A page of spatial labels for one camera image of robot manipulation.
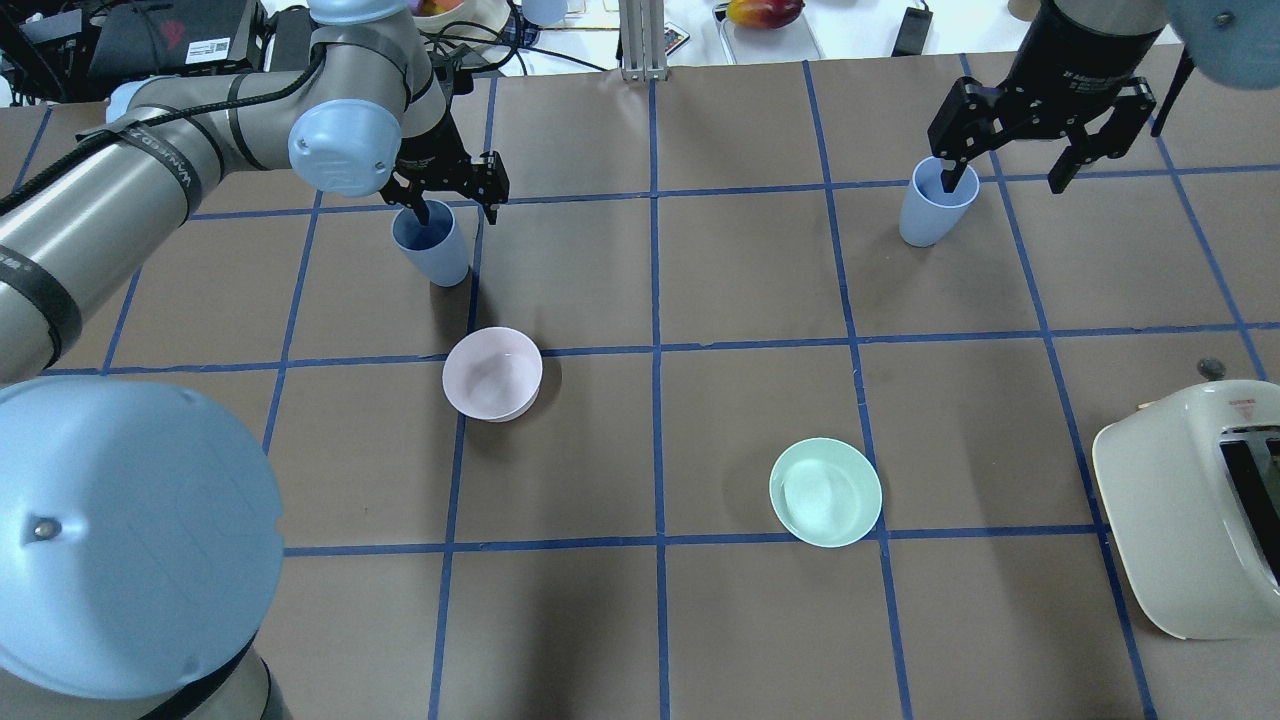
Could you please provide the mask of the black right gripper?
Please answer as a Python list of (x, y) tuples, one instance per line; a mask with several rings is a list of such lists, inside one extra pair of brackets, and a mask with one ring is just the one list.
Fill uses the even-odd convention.
[(1042, 1), (1006, 78), (956, 79), (929, 123), (942, 190), (955, 192), (974, 158), (1012, 141), (1068, 140), (1047, 174), (1052, 193), (1085, 165), (1125, 156), (1155, 110), (1137, 69), (1156, 38), (1155, 1)]

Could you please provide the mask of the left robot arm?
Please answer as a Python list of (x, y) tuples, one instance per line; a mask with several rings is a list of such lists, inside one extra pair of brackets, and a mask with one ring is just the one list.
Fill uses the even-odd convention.
[(303, 70), (137, 85), (3, 201), (5, 719), (288, 715), (253, 647), (284, 559), (266, 434), (170, 375), (279, 387), (314, 231), (200, 209), (252, 170), (424, 228), (430, 192), (509, 192), (403, 3), (308, 12)]

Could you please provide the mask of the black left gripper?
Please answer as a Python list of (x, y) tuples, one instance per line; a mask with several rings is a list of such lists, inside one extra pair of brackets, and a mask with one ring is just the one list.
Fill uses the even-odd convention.
[(476, 202), (489, 225), (495, 225), (498, 213), (509, 201), (509, 177), (499, 152), (474, 156), (465, 147), (453, 117), (457, 94), (474, 91), (474, 73), (462, 67), (461, 55), (431, 55), (431, 83), (410, 105), (412, 111), (425, 109), (435, 99), (440, 117), (424, 132), (401, 141), (394, 169), (379, 195), (388, 205), (407, 208), (415, 220), (430, 223), (426, 192), (454, 192)]

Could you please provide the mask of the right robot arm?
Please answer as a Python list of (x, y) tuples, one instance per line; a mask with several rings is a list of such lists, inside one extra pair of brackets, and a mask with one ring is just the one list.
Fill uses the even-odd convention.
[(931, 122), (941, 188), (1015, 141), (1065, 141), (1048, 173), (1055, 193), (1082, 168), (1126, 155), (1149, 119), (1167, 117), (1138, 74), (1166, 28), (1183, 45), (1171, 95), (1192, 70), (1231, 88), (1277, 87), (1275, 1), (1043, 1), (1005, 79), (959, 78)]

